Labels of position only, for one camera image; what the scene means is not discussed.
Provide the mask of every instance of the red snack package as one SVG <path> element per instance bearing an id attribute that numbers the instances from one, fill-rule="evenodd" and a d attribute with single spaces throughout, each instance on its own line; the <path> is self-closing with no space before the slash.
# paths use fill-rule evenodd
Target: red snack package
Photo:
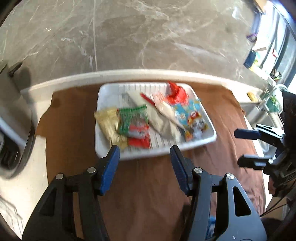
<path id="1" fill-rule="evenodd" d="M 150 137 L 144 139 L 128 138 L 128 145 L 140 148 L 150 148 Z"/>
<path id="2" fill-rule="evenodd" d="M 169 104 L 186 104 L 188 102 L 188 94 L 185 89 L 176 85 L 173 82 L 168 82 L 170 84 L 170 89 L 172 94 L 166 97 Z"/>

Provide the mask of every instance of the yellow sponge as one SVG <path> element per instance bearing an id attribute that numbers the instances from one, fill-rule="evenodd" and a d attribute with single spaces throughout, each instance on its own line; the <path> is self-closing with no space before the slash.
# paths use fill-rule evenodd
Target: yellow sponge
<path id="1" fill-rule="evenodd" d="M 248 95 L 248 97 L 250 98 L 250 100 L 252 102 L 258 102 L 259 101 L 258 98 L 256 97 L 256 95 L 253 94 L 252 92 L 248 92 L 247 95 Z"/>

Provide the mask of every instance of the white tray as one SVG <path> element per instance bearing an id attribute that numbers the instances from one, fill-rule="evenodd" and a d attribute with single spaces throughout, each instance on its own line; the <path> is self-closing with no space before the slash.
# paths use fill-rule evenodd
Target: white tray
<path id="1" fill-rule="evenodd" d="M 198 99 L 195 92 L 191 86 L 187 84 L 177 83 L 177 85 L 182 86 L 188 93 L 189 98 Z M 107 107 L 134 107 L 132 101 L 122 94 L 129 90 L 136 90 L 143 92 L 146 96 L 151 98 L 151 93 L 161 92 L 166 95 L 170 93 L 170 87 L 168 83 L 112 83 L 104 84 L 99 91 L 97 111 L 107 108 Z M 135 147 L 127 147 L 125 150 L 120 151 L 120 160 L 132 160 L 136 158 L 145 158 L 153 156 L 166 155 L 170 152 L 170 147 L 172 145 L 178 145 L 181 151 L 193 149 L 211 142 L 214 142 L 217 138 L 216 131 L 210 121 L 204 107 L 201 104 L 200 110 L 205 122 L 208 125 L 208 129 L 203 132 L 202 139 L 193 140 L 190 142 L 185 141 L 172 141 L 162 138 L 152 127 L 150 128 L 150 139 L 151 148 L 150 149 L 140 149 Z M 98 123 L 96 122 L 95 131 L 95 148 L 96 153 L 99 157 L 104 157 L 107 155 L 110 145 L 109 141 L 104 136 Z"/>

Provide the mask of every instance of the gray marble surface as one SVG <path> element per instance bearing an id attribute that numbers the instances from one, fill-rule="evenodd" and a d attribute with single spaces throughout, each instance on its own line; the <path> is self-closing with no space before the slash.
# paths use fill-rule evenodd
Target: gray marble surface
<path id="1" fill-rule="evenodd" d="M 246 0 L 23 0 L 0 27 L 0 60 L 23 61 L 20 89 L 110 69 L 175 69 L 266 81 L 243 66 Z"/>

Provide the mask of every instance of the red object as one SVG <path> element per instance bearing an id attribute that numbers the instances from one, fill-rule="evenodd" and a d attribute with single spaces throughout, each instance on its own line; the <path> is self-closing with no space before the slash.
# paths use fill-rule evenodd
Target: red object
<path id="1" fill-rule="evenodd" d="M 171 94 L 166 97 L 169 104 L 186 104 L 188 102 L 188 94 L 185 89 L 176 85 L 173 82 L 168 82 L 170 84 Z"/>
<path id="2" fill-rule="evenodd" d="M 200 113 L 196 110 L 193 111 L 190 115 L 190 117 L 188 118 L 188 125 L 191 125 L 191 123 L 193 122 L 194 119 L 201 117 Z"/>
<path id="3" fill-rule="evenodd" d="M 150 137 L 144 139 L 128 138 L 128 145 L 140 148 L 150 148 Z"/>
<path id="4" fill-rule="evenodd" d="M 149 104 L 153 105 L 155 107 L 155 103 L 148 98 L 144 93 L 141 93 L 141 96 L 143 97 L 144 100 L 146 100 Z"/>

